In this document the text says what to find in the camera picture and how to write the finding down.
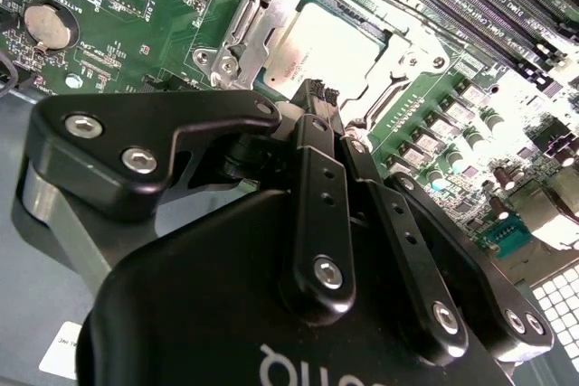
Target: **sticker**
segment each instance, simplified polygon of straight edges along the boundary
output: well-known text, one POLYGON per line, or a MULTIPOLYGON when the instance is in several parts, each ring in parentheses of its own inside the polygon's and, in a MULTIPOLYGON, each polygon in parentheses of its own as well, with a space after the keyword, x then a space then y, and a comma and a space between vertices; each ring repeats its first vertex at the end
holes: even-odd
POLYGON ((67 321, 58 331, 38 369, 49 374, 59 375, 76 380, 75 355, 76 343, 81 332, 81 325, 67 321))

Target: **hole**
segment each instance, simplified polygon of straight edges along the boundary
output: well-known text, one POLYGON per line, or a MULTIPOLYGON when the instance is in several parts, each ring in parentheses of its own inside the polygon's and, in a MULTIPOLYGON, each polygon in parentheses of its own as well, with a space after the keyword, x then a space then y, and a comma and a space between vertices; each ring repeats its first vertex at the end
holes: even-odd
POLYGON ((410 232, 406 232, 404 234, 404 236, 406 237, 406 239, 408 240, 408 242, 410 242, 410 244, 416 244, 418 243, 418 240, 410 233, 410 232))
POLYGON ((191 160, 191 153, 189 151, 179 151, 175 154, 175 161, 173 162, 173 175, 171 178, 171 185, 169 188, 174 187, 175 184, 179 182, 181 175, 189 165, 189 161, 191 160))
POLYGON ((326 131, 327 127, 326 125, 320 121, 317 118, 312 119, 311 123, 314 125, 315 128, 317 128, 319 131, 326 131))
POLYGON ((324 201, 327 205, 334 205, 336 202, 334 198, 329 193, 322 193, 322 201, 324 201))

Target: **electrical component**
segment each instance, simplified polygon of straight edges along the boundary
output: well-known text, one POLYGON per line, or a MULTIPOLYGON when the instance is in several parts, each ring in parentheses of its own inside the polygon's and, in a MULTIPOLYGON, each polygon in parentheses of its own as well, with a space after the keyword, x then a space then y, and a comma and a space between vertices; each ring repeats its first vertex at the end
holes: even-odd
POLYGON ((472 83, 460 93, 460 96, 475 106, 481 106, 489 100, 487 94, 472 83))
POLYGON ((510 215, 510 209, 497 196, 489 199, 490 209, 500 221, 504 221, 510 215))
MULTIPOLYGON (((579 184, 564 187, 577 194, 579 184)), ((567 207, 561 207, 561 197, 531 180, 510 196, 515 210, 531 234, 557 250, 571 249, 579 239, 579 221, 567 207)))
POLYGON ((489 115, 485 119, 485 124, 494 137, 506 137, 510 132, 509 126, 505 122, 505 119, 496 113, 489 115))
POLYGON ((76 18, 66 6, 54 0, 35 0, 24 9, 24 26, 36 49, 55 54, 70 49, 79 40, 76 18))
POLYGON ((442 171, 438 169, 434 169, 430 171, 426 178, 428 179, 429 184, 431 185, 432 189, 436 190, 437 192, 446 189, 449 186, 449 182, 446 178, 444 178, 444 174, 442 171))
POLYGON ((497 167, 492 171, 493 175, 497 179, 497 183, 503 190, 513 190, 515 188, 515 181, 510 176, 510 174, 505 170, 504 167, 497 167))
POLYGON ((527 160, 533 154, 534 154, 533 151, 531 149, 527 148, 526 146, 523 146, 517 153, 517 155, 524 160, 527 160))
POLYGON ((508 216, 483 237, 492 244, 500 247, 498 257, 506 258, 517 250, 526 246, 533 239, 525 224, 515 215, 508 216))
POLYGON ((554 158, 562 167, 573 164, 577 136, 559 119, 552 118, 531 140, 545 155, 554 158))
POLYGON ((414 130, 412 138, 417 146, 430 154, 436 153, 441 147, 441 142, 436 136, 423 127, 414 130))
POLYGON ((466 139, 470 149, 477 154, 486 153, 489 149, 489 142, 478 131, 469 133, 466 139))
POLYGON ((423 163, 428 163, 432 160, 418 146, 408 141, 404 141, 400 145, 398 152, 404 160, 416 167, 420 167, 423 163))
POLYGON ((450 151, 446 155, 446 161, 451 165, 451 169, 455 174, 459 174, 467 168, 467 163, 459 151, 450 151))
POLYGON ((424 121, 428 128, 440 137, 456 137, 460 132, 450 119, 438 112, 432 112, 424 121))
POLYGON ((446 98, 441 103, 441 109, 446 115, 456 119, 461 124, 468 124, 474 119, 474 113, 452 97, 446 98))
POLYGON ((469 221, 467 221, 467 228, 469 228, 471 231, 476 231, 479 230, 480 228, 482 228, 482 221, 480 219, 471 219, 469 221))
POLYGON ((397 172, 402 172, 403 174, 412 175, 416 174, 416 168, 410 165, 406 160, 399 157, 398 155, 391 155, 388 157, 384 163, 384 167, 388 169, 390 174, 395 174, 397 172))
POLYGON ((579 218, 579 173, 572 167, 566 167, 553 175, 548 183, 569 212, 579 218))
POLYGON ((454 210, 460 213, 469 212, 470 210, 472 210, 472 202, 466 200, 462 201, 456 207, 454 207, 454 210))

